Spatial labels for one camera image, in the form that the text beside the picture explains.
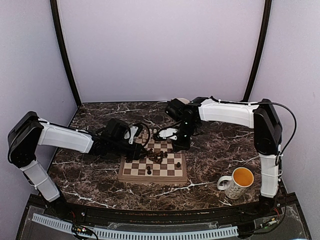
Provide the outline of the wooden chess board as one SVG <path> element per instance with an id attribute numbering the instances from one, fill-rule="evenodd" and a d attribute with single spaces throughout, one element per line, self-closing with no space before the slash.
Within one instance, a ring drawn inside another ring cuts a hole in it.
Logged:
<path id="1" fill-rule="evenodd" d="M 149 143 L 145 144 L 147 150 L 154 152 L 164 151 L 168 155 L 161 164 L 154 163 L 147 157 L 128 161 L 121 158 L 117 179 L 123 183 L 134 184 L 161 184 L 161 185 L 183 185 L 187 183 L 186 158 L 183 151 L 174 152 L 172 143 Z M 151 166 L 151 175 L 147 174 L 147 166 Z"/>

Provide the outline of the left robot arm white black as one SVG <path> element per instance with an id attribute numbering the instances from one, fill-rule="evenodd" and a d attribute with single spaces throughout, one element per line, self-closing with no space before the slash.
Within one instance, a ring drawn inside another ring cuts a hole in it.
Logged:
<path id="1" fill-rule="evenodd" d="M 63 194 L 38 161 L 38 148 L 67 149 L 100 157 L 114 154 L 128 160 L 139 160 L 147 152 L 143 144 L 134 141 L 141 130 L 139 124 L 129 126 L 120 119 L 112 118 L 98 132 L 89 132 L 49 122 L 29 111 L 8 134 L 7 158 L 51 203 L 51 210 L 58 217 L 67 218 L 71 208 L 62 200 Z"/>

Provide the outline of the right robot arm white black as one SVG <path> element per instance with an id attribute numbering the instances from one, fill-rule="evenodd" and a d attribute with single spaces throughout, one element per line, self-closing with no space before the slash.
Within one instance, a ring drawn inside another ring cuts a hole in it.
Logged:
<path id="1" fill-rule="evenodd" d="M 191 101 L 174 98 L 165 113 L 179 125 L 157 133 L 160 139 L 173 140 L 173 150 L 187 151 L 191 137 L 203 122 L 222 122 L 248 127 L 254 133 L 254 147 L 261 163 L 260 194 L 264 198 L 255 205 L 255 213 L 266 217 L 275 208 L 271 199 L 278 192 L 280 158 L 282 156 L 282 124 L 268 99 L 261 102 L 222 101 L 213 97 L 197 97 Z"/>

